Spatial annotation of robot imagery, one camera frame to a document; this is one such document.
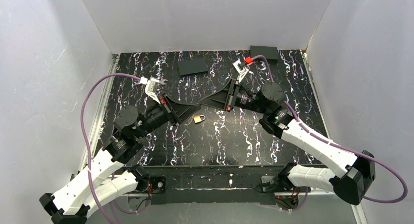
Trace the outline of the small brass padlock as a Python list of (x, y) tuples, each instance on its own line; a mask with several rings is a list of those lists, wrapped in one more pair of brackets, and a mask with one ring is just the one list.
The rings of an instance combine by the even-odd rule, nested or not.
[(193, 116), (193, 121), (195, 124), (199, 124), (201, 122), (203, 122), (206, 119), (206, 117), (204, 115), (196, 115)]

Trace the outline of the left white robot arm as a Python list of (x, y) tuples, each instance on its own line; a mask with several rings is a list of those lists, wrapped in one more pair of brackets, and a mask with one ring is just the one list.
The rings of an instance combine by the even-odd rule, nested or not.
[(167, 94), (144, 113), (134, 106), (123, 107), (115, 118), (113, 134), (87, 167), (60, 190), (40, 197), (52, 223), (84, 224), (100, 206), (118, 196), (151, 190), (151, 176), (139, 165), (112, 181), (104, 181), (143, 148), (142, 140), (149, 133), (167, 122), (178, 126), (200, 108), (199, 104), (177, 101)]

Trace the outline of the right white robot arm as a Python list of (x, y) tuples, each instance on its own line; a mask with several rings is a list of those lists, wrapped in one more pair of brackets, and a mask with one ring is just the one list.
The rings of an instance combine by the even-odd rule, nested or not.
[(266, 132), (304, 150), (325, 165), (324, 168), (288, 163), (271, 182), (262, 185), (264, 192), (289, 191), (312, 187), (335, 193), (343, 201), (358, 205), (375, 180), (375, 165), (363, 151), (361, 155), (333, 146), (326, 137), (309, 128), (286, 104), (286, 95), (275, 82), (262, 85), (257, 93), (247, 90), (236, 80), (200, 100), (201, 105), (223, 111), (234, 107), (262, 114), (259, 120)]

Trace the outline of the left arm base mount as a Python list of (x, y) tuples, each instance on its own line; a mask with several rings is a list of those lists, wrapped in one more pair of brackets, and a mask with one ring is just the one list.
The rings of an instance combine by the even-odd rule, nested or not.
[(143, 185), (128, 195), (127, 203), (130, 211), (140, 213), (151, 205), (154, 195), (164, 194), (166, 191), (166, 177), (150, 177)]

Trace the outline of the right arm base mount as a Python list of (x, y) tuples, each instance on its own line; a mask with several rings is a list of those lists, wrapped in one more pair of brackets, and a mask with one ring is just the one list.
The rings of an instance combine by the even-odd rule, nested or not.
[(310, 187), (296, 187), (279, 180), (277, 176), (264, 175), (260, 178), (255, 190), (263, 194), (275, 196), (277, 209), (292, 213), (301, 208), (311, 192)]

